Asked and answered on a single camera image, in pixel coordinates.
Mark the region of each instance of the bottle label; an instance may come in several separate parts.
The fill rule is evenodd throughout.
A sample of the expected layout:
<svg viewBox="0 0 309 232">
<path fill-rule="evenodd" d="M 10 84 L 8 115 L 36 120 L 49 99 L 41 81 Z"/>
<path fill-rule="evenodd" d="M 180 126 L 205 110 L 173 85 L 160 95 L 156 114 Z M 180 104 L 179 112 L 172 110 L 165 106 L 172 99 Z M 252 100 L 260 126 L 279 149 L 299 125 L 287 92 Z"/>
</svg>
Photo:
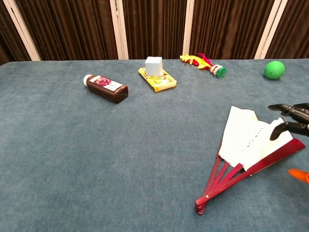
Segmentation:
<svg viewBox="0 0 309 232">
<path fill-rule="evenodd" d="M 90 82 L 97 84 L 98 86 L 102 86 L 104 88 L 107 88 L 111 91 L 115 91 L 120 86 L 123 86 L 122 84 L 112 81 L 104 76 L 95 76 L 90 80 Z"/>
</svg>

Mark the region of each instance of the orange object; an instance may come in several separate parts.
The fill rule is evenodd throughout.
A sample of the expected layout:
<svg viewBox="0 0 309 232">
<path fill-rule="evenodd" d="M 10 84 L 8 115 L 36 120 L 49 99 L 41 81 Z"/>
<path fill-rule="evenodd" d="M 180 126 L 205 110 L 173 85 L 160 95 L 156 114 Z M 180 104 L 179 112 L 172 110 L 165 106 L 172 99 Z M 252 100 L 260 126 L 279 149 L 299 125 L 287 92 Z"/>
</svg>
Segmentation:
<svg viewBox="0 0 309 232">
<path fill-rule="evenodd" d="M 299 169 L 290 169 L 289 174 L 298 180 L 304 181 L 309 184 L 309 173 L 306 173 Z"/>
</svg>

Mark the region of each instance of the table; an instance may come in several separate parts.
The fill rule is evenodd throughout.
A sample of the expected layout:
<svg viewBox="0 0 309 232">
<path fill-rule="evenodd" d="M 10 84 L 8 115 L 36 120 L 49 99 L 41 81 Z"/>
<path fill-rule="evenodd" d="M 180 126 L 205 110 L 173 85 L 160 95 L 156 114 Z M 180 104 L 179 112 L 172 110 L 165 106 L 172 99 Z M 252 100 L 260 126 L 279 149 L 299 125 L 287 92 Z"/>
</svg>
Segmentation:
<svg viewBox="0 0 309 232">
<path fill-rule="evenodd" d="M 232 105 L 260 120 L 267 106 L 309 100 L 309 59 L 218 60 L 224 78 L 163 60 L 177 87 L 155 93 L 144 60 L 12 62 L 0 67 L 0 231 L 297 231 L 309 228 L 307 147 L 194 211 Z M 129 87 L 114 104 L 83 85 L 102 74 Z"/>
</svg>

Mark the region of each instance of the green ball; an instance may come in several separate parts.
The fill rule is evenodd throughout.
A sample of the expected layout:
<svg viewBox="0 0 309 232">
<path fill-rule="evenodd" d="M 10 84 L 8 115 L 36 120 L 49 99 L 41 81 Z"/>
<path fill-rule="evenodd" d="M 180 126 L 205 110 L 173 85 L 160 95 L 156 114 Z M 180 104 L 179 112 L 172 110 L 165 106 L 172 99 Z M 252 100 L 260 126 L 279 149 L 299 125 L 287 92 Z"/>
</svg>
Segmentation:
<svg viewBox="0 0 309 232">
<path fill-rule="evenodd" d="M 265 66 L 264 75 L 268 79 L 279 79 L 285 71 L 284 64 L 280 61 L 272 61 Z"/>
</svg>

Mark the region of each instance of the yellow box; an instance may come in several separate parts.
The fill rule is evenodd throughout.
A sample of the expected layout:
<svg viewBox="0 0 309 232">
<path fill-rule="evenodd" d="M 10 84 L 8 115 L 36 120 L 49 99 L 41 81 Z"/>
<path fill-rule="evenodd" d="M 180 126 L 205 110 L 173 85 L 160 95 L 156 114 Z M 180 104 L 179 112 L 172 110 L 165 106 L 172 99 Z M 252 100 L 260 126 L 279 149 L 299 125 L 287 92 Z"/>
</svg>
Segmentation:
<svg viewBox="0 0 309 232">
<path fill-rule="evenodd" d="M 147 76 L 146 68 L 140 68 L 139 73 L 154 88 L 155 92 L 175 88 L 177 85 L 177 81 L 164 70 L 162 70 L 162 75 L 160 76 Z"/>
</svg>

